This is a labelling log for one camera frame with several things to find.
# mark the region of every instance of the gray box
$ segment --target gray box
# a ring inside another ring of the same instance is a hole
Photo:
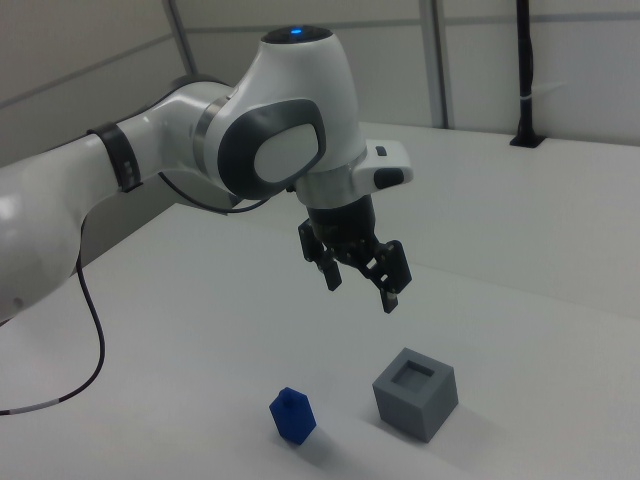
[[[453,367],[405,348],[373,382],[380,418],[429,442],[458,404]]]

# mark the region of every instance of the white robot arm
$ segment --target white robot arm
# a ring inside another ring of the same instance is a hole
[[[411,276],[401,244],[375,238],[370,194],[413,173],[400,143],[364,139],[336,36],[275,30],[236,88],[183,83],[125,120],[0,169],[0,322],[69,277],[95,205],[167,170],[247,199],[295,190],[309,212],[299,227],[307,261],[331,290],[340,284],[336,260],[358,268],[390,312]]]

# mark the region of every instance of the white table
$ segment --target white table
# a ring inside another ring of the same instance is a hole
[[[380,237],[409,250],[392,195],[374,200]],[[326,291],[303,219],[292,196],[234,218],[174,206],[89,265],[104,370],[69,402],[0,418],[0,478],[640,477],[638,320],[415,262],[385,315],[346,267]],[[428,445],[377,415],[371,383],[403,347],[455,368],[460,405]],[[0,408],[72,390],[97,350],[74,277],[0,327]],[[268,410],[285,386],[318,421],[299,448]]]
[[[640,318],[640,147],[363,124],[415,180],[373,197],[381,238],[427,267]],[[293,195],[243,220],[292,231]]]

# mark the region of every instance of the black pole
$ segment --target black pole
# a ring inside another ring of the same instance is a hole
[[[516,147],[536,148],[545,137],[533,131],[531,84],[533,83],[533,47],[531,45],[529,0],[516,0],[518,7],[518,63],[520,71],[520,123],[511,140]]]

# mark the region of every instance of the blue block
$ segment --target blue block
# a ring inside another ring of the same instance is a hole
[[[280,391],[269,410],[280,436],[297,445],[302,445],[316,426],[307,396],[289,387]]]

